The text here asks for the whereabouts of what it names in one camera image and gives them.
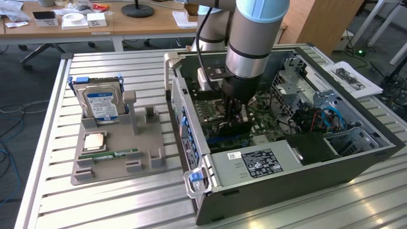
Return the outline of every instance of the red cable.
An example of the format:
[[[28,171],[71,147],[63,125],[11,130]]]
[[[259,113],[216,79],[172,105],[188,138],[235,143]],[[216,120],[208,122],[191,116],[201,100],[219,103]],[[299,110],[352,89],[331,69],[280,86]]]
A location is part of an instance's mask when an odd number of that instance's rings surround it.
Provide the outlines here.
[[[315,118],[316,118],[316,114],[318,114],[318,113],[319,113],[319,111],[316,111],[315,114],[314,114],[314,119],[312,119],[312,124],[311,124],[311,130],[310,130],[310,131],[312,131],[314,123],[315,123]]]

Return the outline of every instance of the robotic arm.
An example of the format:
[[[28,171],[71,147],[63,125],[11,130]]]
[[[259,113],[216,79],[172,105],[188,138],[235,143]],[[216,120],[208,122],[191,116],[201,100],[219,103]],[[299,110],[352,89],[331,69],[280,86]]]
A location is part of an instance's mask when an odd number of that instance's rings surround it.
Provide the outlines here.
[[[197,52],[224,49],[230,18],[226,10],[234,12],[226,66],[201,64],[199,69],[201,89],[223,92],[223,104],[230,121],[247,107],[256,93],[290,0],[181,2],[200,4],[199,37],[195,46],[200,48]]]

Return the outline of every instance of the aluminum work table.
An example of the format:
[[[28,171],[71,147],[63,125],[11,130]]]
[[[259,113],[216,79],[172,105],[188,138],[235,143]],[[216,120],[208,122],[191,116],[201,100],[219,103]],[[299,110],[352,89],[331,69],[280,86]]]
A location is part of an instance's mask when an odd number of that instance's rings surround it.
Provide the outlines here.
[[[320,65],[331,62],[316,48],[306,44],[295,46]],[[75,54],[72,59],[61,60],[16,229],[407,227],[406,148],[347,184],[196,226],[164,98],[163,55],[169,51],[173,50]],[[136,90],[135,109],[155,105],[160,112],[168,170],[145,177],[72,186],[69,176],[81,108],[68,88],[67,78],[117,76],[119,73],[124,77],[124,89]],[[407,124],[384,104],[374,97],[362,99],[360,103],[407,142]]]

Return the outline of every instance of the black lamp base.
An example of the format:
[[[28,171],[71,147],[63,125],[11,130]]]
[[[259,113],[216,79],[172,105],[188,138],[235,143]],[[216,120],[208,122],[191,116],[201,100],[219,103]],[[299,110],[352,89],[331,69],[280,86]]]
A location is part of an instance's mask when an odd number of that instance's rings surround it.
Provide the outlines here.
[[[129,4],[121,7],[121,13],[132,18],[145,18],[153,14],[153,8],[139,4],[137,9],[135,4]]]

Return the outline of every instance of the office chair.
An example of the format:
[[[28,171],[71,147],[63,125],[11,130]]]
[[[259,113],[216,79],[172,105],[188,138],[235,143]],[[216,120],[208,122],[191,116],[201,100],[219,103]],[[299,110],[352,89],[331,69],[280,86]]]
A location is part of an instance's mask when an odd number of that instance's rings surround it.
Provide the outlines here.
[[[88,46],[91,48],[95,48],[96,45],[93,42],[88,42]],[[65,53],[65,51],[61,49],[61,47],[59,47],[59,45],[56,43],[45,43],[43,44],[21,61],[21,66],[24,70],[32,70],[32,65],[25,64],[32,58],[35,58],[43,51],[45,51],[48,48],[56,48],[56,50],[60,53]],[[20,50],[27,50],[27,46],[25,45],[19,45],[19,49]]]

